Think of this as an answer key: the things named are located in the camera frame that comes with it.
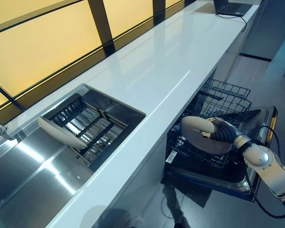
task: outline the sink basin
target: sink basin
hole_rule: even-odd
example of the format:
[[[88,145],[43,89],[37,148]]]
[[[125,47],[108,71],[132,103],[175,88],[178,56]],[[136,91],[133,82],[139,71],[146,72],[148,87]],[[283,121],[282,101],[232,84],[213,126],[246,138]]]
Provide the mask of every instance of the sink basin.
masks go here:
[[[74,151],[36,120],[2,143],[0,228],[45,227],[145,117],[86,85],[41,115],[87,148]]]

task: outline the wire rack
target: wire rack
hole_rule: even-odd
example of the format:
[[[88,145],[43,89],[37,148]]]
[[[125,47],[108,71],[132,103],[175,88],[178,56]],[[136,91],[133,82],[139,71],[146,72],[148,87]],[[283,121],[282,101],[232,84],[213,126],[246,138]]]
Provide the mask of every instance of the wire rack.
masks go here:
[[[249,89],[208,79],[168,132],[166,156],[175,151],[187,156],[193,155],[206,165],[224,168],[228,163],[228,154],[213,155],[195,148],[181,134],[180,122],[188,115],[205,119],[219,116],[239,127],[251,107],[251,102],[247,100],[249,93]]]
[[[53,115],[53,120],[87,144],[80,151],[92,163],[126,128],[126,124],[110,117],[82,100],[72,101]]]

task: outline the cabinet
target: cabinet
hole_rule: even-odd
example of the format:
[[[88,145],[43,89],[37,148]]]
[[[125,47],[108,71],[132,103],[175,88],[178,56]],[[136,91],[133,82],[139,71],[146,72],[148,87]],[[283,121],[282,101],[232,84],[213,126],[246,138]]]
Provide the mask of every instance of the cabinet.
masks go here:
[[[254,19],[256,17],[256,12],[251,17],[251,19],[247,22],[247,27],[244,32],[240,32],[237,38],[231,43],[223,57],[218,62],[218,66],[214,73],[214,79],[226,82],[231,73],[231,70],[234,66],[235,60],[239,55],[243,44],[247,38],[247,35],[251,29],[252,24],[254,23]]]
[[[130,228],[141,220],[141,214],[163,177],[166,142],[167,136],[157,143],[150,157],[127,181],[93,228]]]

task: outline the white countertop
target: white countertop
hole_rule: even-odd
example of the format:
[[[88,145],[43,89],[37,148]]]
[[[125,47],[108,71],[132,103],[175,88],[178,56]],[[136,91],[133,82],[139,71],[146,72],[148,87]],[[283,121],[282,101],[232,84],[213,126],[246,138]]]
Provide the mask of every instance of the white countertop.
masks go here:
[[[47,228],[89,228],[96,222],[241,32],[240,18],[194,12],[205,3],[189,5],[7,124],[8,132],[15,131],[82,83],[146,113]]]

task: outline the cable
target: cable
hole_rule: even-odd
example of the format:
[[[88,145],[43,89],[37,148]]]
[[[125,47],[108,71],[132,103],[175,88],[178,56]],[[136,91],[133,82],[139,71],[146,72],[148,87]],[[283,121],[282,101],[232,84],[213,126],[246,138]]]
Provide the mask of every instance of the cable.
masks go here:
[[[241,18],[244,22],[245,22],[245,27],[244,27],[244,29],[242,30],[242,32],[244,32],[245,30],[246,30],[246,28],[247,28],[247,22],[244,20],[244,18],[243,17],[241,17],[241,16],[235,16],[235,17],[223,17],[223,16],[220,16],[219,14],[215,14],[215,16],[216,17],[219,17],[219,18],[225,18],[225,19],[231,19],[231,18]]]
[[[167,198],[167,196],[164,196],[162,198],[162,201],[161,201],[161,212],[162,214],[164,215],[164,217],[168,218],[168,219],[173,219],[174,217],[169,217],[169,215],[166,215],[165,212],[163,211],[163,207],[162,207],[162,204],[163,204],[163,201],[165,200],[165,198]],[[185,194],[183,195],[182,199],[181,199],[181,202],[180,202],[180,207],[182,205],[182,202],[184,201],[184,198],[185,198]]]
[[[255,191],[253,190],[252,184],[251,184],[250,179],[249,179],[249,176],[248,176],[247,169],[246,169],[246,172],[245,172],[245,176],[246,176],[248,185],[249,185],[249,187],[250,187],[250,190],[251,190],[253,196],[255,197],[256,202],[257,202],[257,204],[259,205],[259,207],[260,207],[267,215],[269,215],[270,217],[273,217],[273,218],[275,218],[275,219],[276,219],[276,218],[277,218],[277,219],[284,219],[284,218],[285,218],[285,214],[284,214],[284,215],[273,215],[273,214],[271,214],[269,211],[267,211],[267,210],[263,207],[263,205],[261,204],[261,202],[258,200],[257,194],[256,194]]]
[[[277,134],[275,133],[275,131],[274,131],[271,127],[268,127],[268,126],[266,126],[266,125],[260,126],[260,130],[261,130],[263,127],[268,128],[268,129],[271,130],[272,133],[275,135],[275,139],[276,139],[276,143],[277,143],[277,153],[278,153],[278,156],[280,156],[280,141],[279,141],[279,139],[278,139],[278,137],[277,137]],[[267,210],[263,207],[263,205],[261,204],[261,202],[259,201],[259,199],[258,199],[258,197],[257,197],[257,194],[256,194],[255,191],[253,190],[252,184],[251,184],[250,179],[249,179],[249,176],[248,176],[247,169],[246,169],[246,172],[245,172],[245,176],[246,176],[247,183],[248,183],[248,185],[249,185],[249,187],[250,187],[250,190],[251,190],[253,196],[255,197],[256,203],[259,205],[259,207],[260,207],[267,215],[269,215],[270,217],[273,217],[273,218],[275,218],[275,219],[276,219],[276,218],[277,218],[277,219],[284,219],[284,218],[285,218],[285,214],[284,214],[284,215],[273,215],[273,214],[271,214],[269,211],[267,211]]]
[[[262,127],[268,128],[268,129],[271,130],[272,133],[275,135],[275,140],[276,140],[276,144],[277,144],[277,155],[280,157],[280,141],[279,141],[279,138],[277,137],[276,132],[274,131],[274,129],[272,129],[271,127],[268,127],[268,126],[266,126],[266,125],[260,126],[260,130],[262,129]]]

